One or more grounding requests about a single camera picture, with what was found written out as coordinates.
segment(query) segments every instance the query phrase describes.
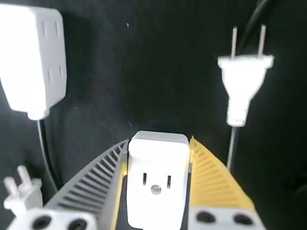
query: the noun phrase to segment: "black power cord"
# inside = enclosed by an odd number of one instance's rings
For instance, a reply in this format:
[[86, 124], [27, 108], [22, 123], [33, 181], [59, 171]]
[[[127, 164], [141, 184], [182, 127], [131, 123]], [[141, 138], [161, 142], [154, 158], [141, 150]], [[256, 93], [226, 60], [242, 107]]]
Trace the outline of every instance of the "black power cord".
[[39, 142], [40, 142], [40, 148], [42, 150], [44, 165], [45, 165], [48, 177], [50, 179], [52, 188], [54, 189], [55, 192], [57, 192], [61, 188], [61, 182], [57, 178], [55, 171], [51, 164], [50, 155], [48, 151], [46, 128], [45, 128], [44, 120], [37, 121], [37, 129], [38, 129]]
[[263, 15], [263, 12], [265, 11], [265, 9], [267, 8], [267, 6], [271, 1], [272, 0], [258, 0], [256, 2], [256, 6], [249, 17], [249, 20], [245, 25], [242, 37], [239, 40], [238, 49], [237, 49], [238, 54], [241, 54], [243, 52], [244, 46], [250, 36], [250, 33], [257, 25], [257, 22], [259, 21], [260, 17]]

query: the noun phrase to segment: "outlet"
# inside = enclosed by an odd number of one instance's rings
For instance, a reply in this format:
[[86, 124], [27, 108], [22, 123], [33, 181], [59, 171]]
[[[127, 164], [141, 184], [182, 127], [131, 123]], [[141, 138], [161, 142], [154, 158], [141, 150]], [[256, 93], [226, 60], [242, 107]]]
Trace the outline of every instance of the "outlet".
[[43, 119], [66, 94], [61, 14], [55, 9], [0, 4], [0, 79], [11, 109]]
[[138, 229], [179, 230], [188, 183], [187, 137], [140, 131], [129, 153], [128, 223]]

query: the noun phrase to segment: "socket hole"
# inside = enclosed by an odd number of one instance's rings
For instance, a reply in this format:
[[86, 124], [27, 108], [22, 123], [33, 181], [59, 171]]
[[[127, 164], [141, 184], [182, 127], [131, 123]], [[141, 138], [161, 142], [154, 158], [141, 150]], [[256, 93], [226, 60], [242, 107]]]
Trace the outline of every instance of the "socket hole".
[[50, 224], [50, 222], [51, 222], [50, 216], [41, 216], [33, 222], [32, 229], [34, 230], [44, 229]]
[[196, 216], [197, 221], [204, 223], [215, 223], [215, 216], [210, 212], [200, 212]]
[[47, 39], [48, 34], [47, 34], [47, 28], [46, 28], [45, 22], [42, 22], [42, 29], [43, 29], [44, 37]]
[[63, 77], [63, 69], [61, 64], [59, 65], [59, 75]]
[[143, 185], [146, 185], [147, 173], [143, 173]]
[[251, 220], [251, 218], [243, 214], [235, 215], [234, 221], [235, 223], [242, 224], [242, 225], [252, 225], [253, 224], [253, 221]]
[[52, 72], [51, 69], [48, 69], [48, 82], [51, 83], [52, 82]]
[[68, 226], [68, 230], [85, 230], [86, 221], [84, 219], [76, 219]]
[[161, 193], [161, 187], [160, 186], [158, 186], [158, 185], [153, 185], [151, 188], [150, 188], [150, 190], [151, 190], [151, 192], [152, 192], [152, 194], [154, 194], [154, 195], [159, 195], [160, 193]]
[[54, 22], [54, 26], [56, 28], [56, 35], [59, 37], [59, 24], [58, 24], [58, 22]]
[[167, 177], [167, 188], [170, 188], [171, 187], [171, 176], [168, 176]]

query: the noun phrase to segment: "power plug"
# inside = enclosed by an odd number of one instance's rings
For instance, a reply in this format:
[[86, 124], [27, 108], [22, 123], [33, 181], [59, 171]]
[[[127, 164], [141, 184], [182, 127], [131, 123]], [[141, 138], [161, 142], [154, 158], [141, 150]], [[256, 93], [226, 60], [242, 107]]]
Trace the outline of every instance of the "power plug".
[[14, 178], [4, 178], [3, 182], [9, 196], [4, 200], [3, 206], [5, 209], [12, 210], [18, 217], [31, 208], [42, 207], [43, 197], [40, 190], [42, 181], [36, 178], [31, 180], [27, 168], [23, 165], [18, 166], [17, 171], [22, 181], [18, 187]]
[[0, 4], [0, 80], [12, 110], [44, 119], [66, 94], [63, 19], [55, 9]]
[[267, 69], [273, 66], [274, 57], [263, 55], [266, 27], [262, 26], [257, 55], [235, 56], [236, 28], [233, 32], [231, 57], [219, 57], [222, 81], [228, 93], [227, 123], [232, 127], [245, 126], [250, 102], [265, 79]]

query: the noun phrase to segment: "white power adapter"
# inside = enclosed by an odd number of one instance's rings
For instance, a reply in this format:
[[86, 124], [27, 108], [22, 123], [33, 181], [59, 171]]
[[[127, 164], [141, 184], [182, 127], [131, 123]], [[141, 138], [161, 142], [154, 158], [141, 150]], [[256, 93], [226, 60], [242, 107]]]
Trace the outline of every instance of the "white power adapter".
[[235, 57], [236, 28], [234, 28], [231, 57], [219, 57], [222, 80], [228, 93], [227, 123], [232, 127], [245, 126], [251, 100], [265, 79], [267, 69], [273, 66], [274, 57], [263, 55], [265, 26], [261, 28], [258, 55]]
[[44, 119], [66, 94], [63, 20], [55, 9], [0, 4], [0, 80], [12, 110]]
[[43, 206], [43, 197], [40, 188], [42, 181], [34, 178], [31, 180], [29, 173], [23, 165], [18, 166], [18, 174], [22, 183], [17, 187], [14, 178], [6, 177], [3, 181], [9, 196], [4, 200], [5, 209], [10, 209], [15, 216], [21, 216], [27, 210]]
[[127, 214], [130, 226], [179, 230], [189, 173], [189, 141], [182, 134], [138, 132], [129, 143]]

